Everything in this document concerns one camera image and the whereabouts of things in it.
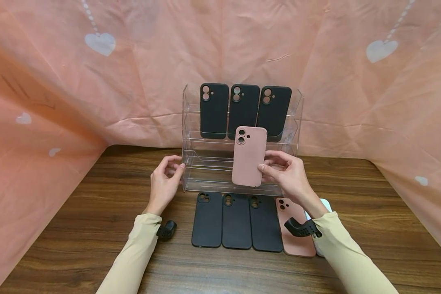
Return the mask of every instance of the pink phone case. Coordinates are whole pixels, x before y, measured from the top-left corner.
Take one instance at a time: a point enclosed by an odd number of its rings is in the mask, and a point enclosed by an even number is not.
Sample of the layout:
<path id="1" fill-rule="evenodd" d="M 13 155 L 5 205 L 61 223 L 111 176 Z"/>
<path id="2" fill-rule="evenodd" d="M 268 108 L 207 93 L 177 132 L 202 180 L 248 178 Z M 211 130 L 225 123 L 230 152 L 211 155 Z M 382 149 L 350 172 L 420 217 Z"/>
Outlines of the pink phone case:
<path id="1" fill-rule="evenodd" d="M 232 170 L 234 184 L 250 187 L 261 185 L 258 165 L 265 160 L 266 137 L 267 132 L 262 127 L 237 127 Z"/>
<path id="2" fill-rule="evenodd" d="M 293 236 L 284 226 L 286 221 L 291 217 L 294 217 L 299 223 L 305 223 L 306 214 L 304 208 L 295 204 L 288 198 L 276 198 L 276 209 L 278 211 L 279 225 L 283 237 L 284 252 L 291 256 L 315 256 L 316 251 L 312 236 L 303 238 Z"/>

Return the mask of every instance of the white heart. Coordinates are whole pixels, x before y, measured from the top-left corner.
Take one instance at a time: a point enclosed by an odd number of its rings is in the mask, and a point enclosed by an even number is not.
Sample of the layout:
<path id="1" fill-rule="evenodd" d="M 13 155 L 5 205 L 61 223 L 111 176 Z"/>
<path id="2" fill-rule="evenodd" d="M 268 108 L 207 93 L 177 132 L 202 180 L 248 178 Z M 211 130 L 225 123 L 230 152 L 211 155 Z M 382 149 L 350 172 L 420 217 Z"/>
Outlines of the white heart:
<path id="1" fill-rule="evenodd" d="M 29 125 L 31 124 L 31 115 L 23 112 L 19 117 L 15 119 L 15 121 L 20 125 Z"/>
<path id="2" fill-rule="evenodd" d="M 88 47 L 104 56 L 109 56 L 116 48 L 115 38 L 108 33 L 103 33 L 100 36 L 88 34 L 85 36 L 85 43 Z"/>
<path id="3" fill-rule="evenodd" d="M 428 179 L 423 176 L 416 176 L 415 180 L 422 186 L 428 186 Z"/>
<path id="4" fill-rule="evenodd" d="M 397 41 L 390 41 L 387 43 L 384 43 L 381 40 L 374 41 L 370 43 L 366 49 L 367 58 L 371 63 L 378 62 L 391 55 L 397 49 L 397 46 Z"/>
<path id="5" fill-rule="evenodd" d="M 49 150 L 49 156 L 50 157 L 54 157 L 54 155 L 56 155 L 57 152 L 60 151 L 60 148 L 53 148 Z"/>

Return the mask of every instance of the black plastic clip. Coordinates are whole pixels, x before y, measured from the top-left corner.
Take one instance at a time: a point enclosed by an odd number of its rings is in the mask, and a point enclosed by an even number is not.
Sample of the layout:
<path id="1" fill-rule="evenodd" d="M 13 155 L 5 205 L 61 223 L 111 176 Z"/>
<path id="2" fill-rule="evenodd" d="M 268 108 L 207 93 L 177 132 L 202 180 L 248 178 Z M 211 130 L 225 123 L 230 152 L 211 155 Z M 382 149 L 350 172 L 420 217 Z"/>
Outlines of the black plastic clip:
<path id="1" fill-rule="evenodd" d="M 294 217 L 291 217 L 284 224 L 284 226 L 293 236 L 304 237 L 313 234 L 315 234 L 317 238 L 320 238 L 322 236 L 322 233 L 317 229 L 317 226 L 315 225 L 313 220 L 307 220 L 302 225 L 297 220 L 295 220 Z"/>
<path id="2" fill-rule="evenodd" d="M 157 231 L 157 236 L 162 241 L 168 241 L 173 237 L 175 233 L 176 223 L 173 220 L 169 220 L 165 226 L 160 225 Z"/>

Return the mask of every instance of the black phone case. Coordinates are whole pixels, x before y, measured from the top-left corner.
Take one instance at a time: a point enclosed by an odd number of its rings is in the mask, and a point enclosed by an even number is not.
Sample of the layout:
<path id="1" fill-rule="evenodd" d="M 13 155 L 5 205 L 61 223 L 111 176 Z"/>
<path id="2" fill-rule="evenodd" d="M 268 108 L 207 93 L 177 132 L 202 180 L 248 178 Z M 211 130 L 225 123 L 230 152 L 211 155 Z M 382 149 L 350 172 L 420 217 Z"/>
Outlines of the black phone case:
<path id="1" fill-rule="evenodd" d="M 226 204 L 230 195 L 231 204 Z M 223 201 L 222 245 L 225 248 L 249 249 L 252 247 L 252 229 L 249 220 L 248 196 L 226 194 Z"/>
<path id="2" fill-rule="evenodd" d="M 203 87 L 208 86 L 209 99 L 203 99 Z M 227 133 L 229 86 L 204 83 L 200 88 L 201 136 L 205 139 L 224 139 Z"/>
<path id="3" fill-rule="evenodd" d="M 239 100 L 234 100 L 234 89 L 240 88 Z M 254 127 L 260 101 L 260 87 L 257 85 L 235 84 L 230 87 L 229 128 L 227 136 L 235 140 L 235 131 L 239 126 Z"/>
<path id="4" fill-rule="evenodd" d="M 274 198 L 251 196 L 249 207 L 253 248 L 258 251 L 281 252 L 283 240 Z"/>
<path id="5" fill-rule="evenodd" d="M 213 192 L 203 192 L 198 194 L 193 223 L 193 246 L 216 248 L 221 245 L 222 210 L 222 194 Z"/>
<path id="6" fill-rule="evenodd" d="M 269 103 L 264 102 L 266 89 L 271 90 Z M 265 86 L 261 89 L 256 126 L 264 127 L 267 130 L 268 142 L 279 142 L 281 140 L 291 94 L 292 91 L 289 87 Z"/>

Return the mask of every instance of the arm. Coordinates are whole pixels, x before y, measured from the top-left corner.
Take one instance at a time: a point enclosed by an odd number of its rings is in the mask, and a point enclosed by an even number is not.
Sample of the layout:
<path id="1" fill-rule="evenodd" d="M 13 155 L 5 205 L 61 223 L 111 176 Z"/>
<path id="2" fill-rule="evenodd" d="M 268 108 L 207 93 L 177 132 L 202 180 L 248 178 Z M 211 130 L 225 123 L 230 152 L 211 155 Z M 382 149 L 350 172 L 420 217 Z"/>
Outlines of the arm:
<path id="1" fill-rule="evenodd" d="M 137 294 L 150 257 L 157 244 L 160 215 L 175 196 L 185 165 L 181 157 L 166 156 L 150 175 L 150 199 L 135 218 L 126 245 L 113 263 L 96 294 Z"/>
<path id="2" fill-rule="evenodd" d="M 349 294 L 396 294 L 394 286 L 366 256 L 341 224 L 336 212 L 313 219 L 322 237 L 315 244 Z"/>
<path id="3" fill-rule="evenodd" d="M 137 216 L 129 239 L 113 263 L 96 294 L 136 294 L 157 244 L 162 218 L 155 214 Z"/>
<path id="4" fill-rule="evenodd" d="M 266 151 L 258 166 L 264 182 L 277 182 L 284 195 L 301 205 L 312 217 L 322 237 L 315 242 L 350 294 L 394 294 L 397 290 L 363 253 L 341 224 L 336 212 L 329 213 L 307 180 L 300 158 L 282 151 Z"/>

